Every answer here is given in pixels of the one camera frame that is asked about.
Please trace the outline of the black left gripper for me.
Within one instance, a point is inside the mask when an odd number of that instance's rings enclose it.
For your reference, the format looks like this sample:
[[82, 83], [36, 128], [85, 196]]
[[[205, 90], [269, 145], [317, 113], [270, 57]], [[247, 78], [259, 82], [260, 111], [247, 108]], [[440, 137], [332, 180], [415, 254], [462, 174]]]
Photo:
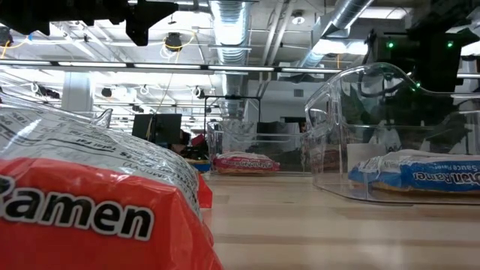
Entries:
[[137, 0], [128, 7], [128, 0], [52, 0], [48, 4], [48, 20], [83, 21], [92, 26], [97, 20], [119, 24], [126, 20], [126, 34], [137, 46], [147, 46], [149, 29], [179, 6], [168, 1]]

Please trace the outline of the orange Maruchan ramen pack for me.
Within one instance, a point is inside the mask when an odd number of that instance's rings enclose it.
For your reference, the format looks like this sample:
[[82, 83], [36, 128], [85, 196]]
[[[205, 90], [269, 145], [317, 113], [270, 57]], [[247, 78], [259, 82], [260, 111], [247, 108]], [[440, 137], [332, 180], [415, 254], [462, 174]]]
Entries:
[[180, 155], [0, 93], [0, 270], [223, 270]]

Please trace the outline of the blue Maruchan ramen pack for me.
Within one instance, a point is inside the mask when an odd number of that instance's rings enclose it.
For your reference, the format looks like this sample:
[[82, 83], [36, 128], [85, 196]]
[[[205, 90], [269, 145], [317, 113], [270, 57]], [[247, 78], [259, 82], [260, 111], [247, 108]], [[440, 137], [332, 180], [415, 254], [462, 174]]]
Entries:
[[194, 160], [190, 158], [186, 158], [185, 160], [201, 173], [206, 173], [211, 169], [211, 164], [209, 160]]
[[400, 150], [357, 163], [348, 178], [390, 191], [480, 193], [480, 155]]

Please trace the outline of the red Maruchan ramen pack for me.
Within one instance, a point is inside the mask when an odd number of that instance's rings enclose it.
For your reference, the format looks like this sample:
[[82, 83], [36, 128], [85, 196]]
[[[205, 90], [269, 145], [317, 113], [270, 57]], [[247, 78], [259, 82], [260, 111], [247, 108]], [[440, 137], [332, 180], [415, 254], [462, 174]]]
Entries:
[[231, 151], [213, 159], [214, 169], [222, 174], [268, 174], [280, 170], [281, 164], [263, 154]]

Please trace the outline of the long LED light bar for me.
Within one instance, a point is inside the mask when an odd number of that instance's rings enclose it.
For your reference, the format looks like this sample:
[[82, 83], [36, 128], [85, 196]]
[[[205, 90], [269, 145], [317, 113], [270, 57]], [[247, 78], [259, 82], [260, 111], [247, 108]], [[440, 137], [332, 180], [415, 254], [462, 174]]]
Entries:
[[338, 74], [342, 69], [304, 68], [304, 67], [266, 67], [210, 64], [173, 64], [173, 63], [133, 63], [133, 62], [94, 62], [94, 61], [39, 61], [0, 59], [0, 68], [60, 70], [60, 71], [112, 71], [140, 73], [214, 73], [226, 71], [232, 73], [266, 72], [288, 74]]

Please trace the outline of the white building column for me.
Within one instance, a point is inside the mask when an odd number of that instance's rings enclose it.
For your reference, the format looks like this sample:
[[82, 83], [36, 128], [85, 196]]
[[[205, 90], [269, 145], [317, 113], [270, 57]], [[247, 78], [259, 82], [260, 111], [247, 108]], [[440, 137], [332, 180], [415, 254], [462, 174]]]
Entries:
[[63, 110], [86, 113], [93, 110], [95, 81], [90, 73], [66, 72], [61, 93]]

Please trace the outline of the clear plastic storage bin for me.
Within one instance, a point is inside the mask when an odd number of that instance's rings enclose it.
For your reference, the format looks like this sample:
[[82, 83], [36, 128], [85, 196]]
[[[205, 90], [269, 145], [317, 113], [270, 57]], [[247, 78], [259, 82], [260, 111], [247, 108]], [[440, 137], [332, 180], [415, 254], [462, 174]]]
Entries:
[[480, 155], [479, 90], [456, 87], [446, 93], [457, 109], [438, 124], [406, 126], [369, 118], [379, 101], [359, 94], [359, 74], [365, 74], [362, 81], [367, 89], [379, 90], [398, 82], [384, 79], [387, 72], [396, 70], [386, 63], [345, 70], [329, 79], [308, 100], [304, 150], [313, 183], [324, 191], [369, 203], [480, 206], [480, 193], [475, 192], [400, 192], [349, 180], [349, 171], [357, 163], [400, 150]]
[[88, 122], [91, 125], [109, 128], [113, 116], [113, 109], [105, 109], [102, 111], [74, 112], [74, 114], [79, 116], [84, 122]]
[[304, 174], [310, 166], [303, 149], [306, 134], [298, 123], [219, 121], [207, 124], [207, 144], [211, 171], [217, 174], [213, 159], [227, 152], [265, 155], [280, 163], [280, 170], [268, 174]]

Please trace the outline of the black computer monitor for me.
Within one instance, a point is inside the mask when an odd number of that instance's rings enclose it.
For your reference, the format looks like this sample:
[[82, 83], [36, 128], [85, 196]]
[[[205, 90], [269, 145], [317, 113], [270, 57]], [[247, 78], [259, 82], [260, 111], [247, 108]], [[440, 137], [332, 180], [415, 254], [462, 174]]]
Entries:
[[132, 135], [156, 145], [180, 142], [181, 114], [137, 114]]

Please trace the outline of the wide silver ceiling duct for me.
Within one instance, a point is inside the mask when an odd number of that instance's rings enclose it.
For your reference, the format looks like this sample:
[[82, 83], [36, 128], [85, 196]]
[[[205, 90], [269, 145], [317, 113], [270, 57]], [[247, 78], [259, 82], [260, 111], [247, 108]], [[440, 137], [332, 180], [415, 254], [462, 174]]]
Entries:
[[[220, 45], [217, 56], [221, 65], [242, 66], [247, 63], [248, 24], [251, 3], [239, 0], [209, 0], [213, 15], [215, 42]], [[223, 74], [224, 95], [247, 96], [247, 82], [244, 75]], [[245, 100], [225, 100], [224, 112], [227, 119], [243, 119]]]

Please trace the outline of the slim silver ceiling duct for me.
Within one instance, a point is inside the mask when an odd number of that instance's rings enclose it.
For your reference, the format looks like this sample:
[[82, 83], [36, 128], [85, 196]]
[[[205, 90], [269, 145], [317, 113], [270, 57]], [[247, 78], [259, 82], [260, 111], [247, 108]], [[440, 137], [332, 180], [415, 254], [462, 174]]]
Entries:
[[337, 0], [334, 10], [320, 16], [310, 32], [310, 49], [296, 65], [315, 68], [328, 54], [343, 54], [347, 45], [342, 41], [350, 35], [353, 23], [374, 0]]

